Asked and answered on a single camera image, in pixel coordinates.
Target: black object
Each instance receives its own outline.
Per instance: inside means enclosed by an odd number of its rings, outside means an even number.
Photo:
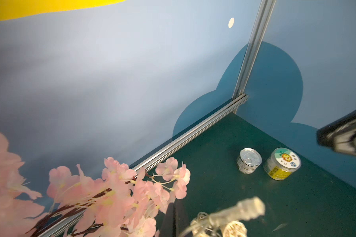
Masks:
[[[319,129],[317,142],[335,152],[356,155],[356,110]]]
[[[178,237],[178,235],[190,225],[185,207],[180,199],[170,203],[160,228],[159,237]]]

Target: can lid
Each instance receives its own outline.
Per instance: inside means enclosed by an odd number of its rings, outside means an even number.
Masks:
[[[272,153],[272,159],[275,159],[280,166],[290,170],[297,170],[301,166],[301,159],[297,154],[287,148],[277,148]]]
[[[252,148],[242,149],[240,151],[240,158],[245,164],[249,166],[256,166],[262,163],[261,155]]]

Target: green floor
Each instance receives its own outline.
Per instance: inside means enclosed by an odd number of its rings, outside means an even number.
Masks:
[[[241,149],[256,149],[264,162],[278,147],[286,146],[230,114],[177,151],[173,156],[191,171],[183,200],[189,218],[257,196],[266,215],[244,223],[249,237],[356,237],[356,189],[300,154],[302,167],[284,181],[271,179],[262,165],[252,174],[238,171]]]

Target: pull-tab lid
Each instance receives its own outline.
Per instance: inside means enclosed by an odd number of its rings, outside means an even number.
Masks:
[[[240,151],[240,158],[249,166],[256,166],[262,163],[261,155],[252,148],[244,148]]]

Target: painted wall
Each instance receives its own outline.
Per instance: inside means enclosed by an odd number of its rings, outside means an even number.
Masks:
[[[356,109],[356,0],[277,0],[238,115],[356,187],[356,157],[316,144]]]
[[[229,100],[258,7],[127,0],[0,21],[0,131],[28,186],[45,194],[57,166],[130,165]]]

